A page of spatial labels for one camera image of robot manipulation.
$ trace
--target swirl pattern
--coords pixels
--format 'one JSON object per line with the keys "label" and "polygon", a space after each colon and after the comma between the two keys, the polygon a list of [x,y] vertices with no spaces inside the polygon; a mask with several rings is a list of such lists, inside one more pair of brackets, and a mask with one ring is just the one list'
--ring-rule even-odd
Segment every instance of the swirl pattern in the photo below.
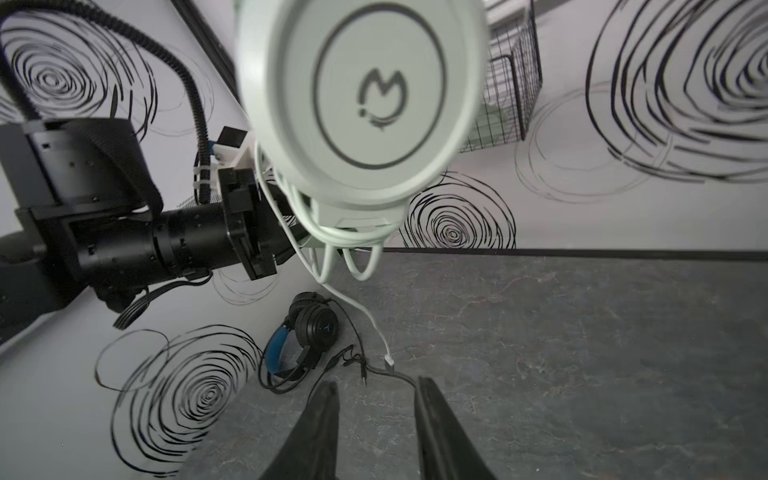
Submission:
{"label": "swirl pattern", "polygon": [[[158,112],[146,54],[108,30],[70,16],[22,12],[2,29],[5,54],[45,118],[131,118],[143,139]],[[0,121],[21,116],[3,94]]]}
{"label": "swirl pattern", "polygon": [[[768,180],[766,20],[764,0],[617,2],[586,78],[608,153],[668,180]],[[602,65],[607,97],[592,88]]]}
{"label": "swirl pattern", "polygon": [[258,358],[253,339],[225,325],[192,330],[151,353],[128,376],[114,404],[111,438],[120,460],[137,472],[175,476],[256,372]]}
{"label": "swirl pattern", "polygon": [[[593,99],[608,99],[611,86],[607,82],[593,84],[590,92]],[[584,97],[584,89],[579,88],[541,105],[531,119],[525,141],[515,146],[515,173],[520,183],[547,200],[597,203],[650,178],[606,152],[603,139],[589,121]],[[599,113],[610,117],[604,110]],[[580,145],[581,154],[574,155],[574,144]],[[664,158],[661,155],[649,162],[657,166]]]}
{"label": "swirl pattern", "polygon": [[515,248],[515,217],[493,187],[446,171],[411,200],[399,230],[407,248]]}
{"label": "swirl pattern", "polygon": [[230,305],[250,305],[272,292],[280,280],[282,271],[280,268],[275,276],[251,280],[240,264],[226,266],[214,271],[214,289],[221,299]]}

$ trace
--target ear cup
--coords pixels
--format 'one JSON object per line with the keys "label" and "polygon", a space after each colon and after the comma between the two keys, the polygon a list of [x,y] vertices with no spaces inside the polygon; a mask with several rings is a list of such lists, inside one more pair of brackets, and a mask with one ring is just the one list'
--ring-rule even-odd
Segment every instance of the ear cup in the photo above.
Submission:
{"label": "ear cup", "polygon": [[325,300],[326,299],[323,298],[322,295],[315,292],[303,292],[296,295],[293,298],[290,307],[288,307],[288,316],[286,317],[286,325],[288,328],[296,328],[296,319],[299,318],[299,313],[304,307],[321,303]]}
{"label": "ear cup", "polygon": [[295,330],[299,345],[327,352],[339,338],[339,319],[329,306],[315,303],[299,312]]}

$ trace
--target gray floor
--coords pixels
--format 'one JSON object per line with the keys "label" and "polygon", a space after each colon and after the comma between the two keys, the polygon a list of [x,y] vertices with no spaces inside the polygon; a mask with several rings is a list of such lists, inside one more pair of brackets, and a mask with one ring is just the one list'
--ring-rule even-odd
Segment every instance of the gray floor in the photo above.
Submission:
{"label": "gray floor", "polygon": [[[499,478],[768,478],[768,264],[387,253],[370,281],[334,284],[379,314],[398,369],[435,379]],[[328,377],[339,478],[419,478],[410,387]],[[250,382],[181,478],[258,478],[313,380]]]}

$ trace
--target headphone logo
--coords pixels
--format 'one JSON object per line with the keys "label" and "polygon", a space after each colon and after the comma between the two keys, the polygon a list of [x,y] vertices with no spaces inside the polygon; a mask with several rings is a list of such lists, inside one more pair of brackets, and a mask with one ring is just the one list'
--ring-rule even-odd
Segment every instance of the headphone logo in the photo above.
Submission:
{"label": "headphone logo", "polygon": [[[372,83],[375,83],[379,86],[379,92],[382,96],[387,95],[395,85],[400,87],[400,103],[397,105],[395,111],[386,117],[379,117],[363,108],[363,106],[366,104],[366,97],[368,96],[368,90]],[[408,84],[406,84],[406,79],[402,76],[400,70],[398,70],[392,74],[392,77],[390,77],[388,81],[384,81],[379,69],[372,68],[371,71],[369,71],[365,78],[362,80],[362,83],[358,88],[357,103],[359,103],[361,106],[358,112],[360,117],[365,117],[368,115],[368,121],[371,123],[371,125],[384,131],[384,127],[395,123],[397,119],[400,118],[402,111],[406,109],[406,104],[408,103]]]}

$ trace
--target white headphones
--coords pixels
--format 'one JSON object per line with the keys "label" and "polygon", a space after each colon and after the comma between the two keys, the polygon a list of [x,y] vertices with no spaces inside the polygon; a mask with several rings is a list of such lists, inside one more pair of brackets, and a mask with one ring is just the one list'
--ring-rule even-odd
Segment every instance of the white headphones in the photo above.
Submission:
{"label": "white headphones", "polygon": [[[370,278],[410,197],[465,142],[485,79],[482,2],[243,0],[238,17],[246,149],[262,191],[304,266],[371,319],[393,366],[371,312],[327,280],[337,248],[356,279]],[[296,218],[325,244],[322,269],[266,188],[265,155]],[[349,252],[357,247],[372,249],[362,272]]]}

